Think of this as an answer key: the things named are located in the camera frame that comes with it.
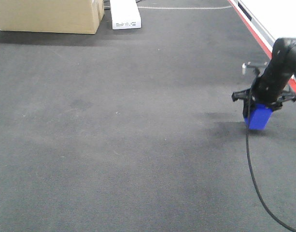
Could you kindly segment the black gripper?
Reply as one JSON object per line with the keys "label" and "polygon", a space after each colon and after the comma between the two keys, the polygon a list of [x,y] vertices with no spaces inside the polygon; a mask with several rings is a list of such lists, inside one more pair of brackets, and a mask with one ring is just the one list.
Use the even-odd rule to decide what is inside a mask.
{"label": "black gripper", "polygon": [[296,101],[296,94],[292,91],[283,90],[281,95],[273,102],[264,102],[257,100],[254,94],[250,94],[250,88],[242,91],[233,92],[231,98],[233,102],[237,100],[243,100],[243,116],[249,116],[255,109],[259,108],[259,105],[263,105],[264,109],[270,109],[272,112],[280,110],[284,102]]}

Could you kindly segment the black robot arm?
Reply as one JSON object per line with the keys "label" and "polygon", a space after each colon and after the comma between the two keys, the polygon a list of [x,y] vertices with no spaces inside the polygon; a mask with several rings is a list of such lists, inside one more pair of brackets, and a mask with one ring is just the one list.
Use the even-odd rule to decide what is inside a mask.
{"label": "black robot arm", "polygon": [[283,102],[296,101],[296,94],[284,91],[290,78],[296,76],[296,38],[278,38],[267,66],[243,63],[242,72],[252,68],[256,75],[251,87],[233,92],[232,100],[243,100],[243,116],[248,117],[256,104],[272,111],[280,110]]}

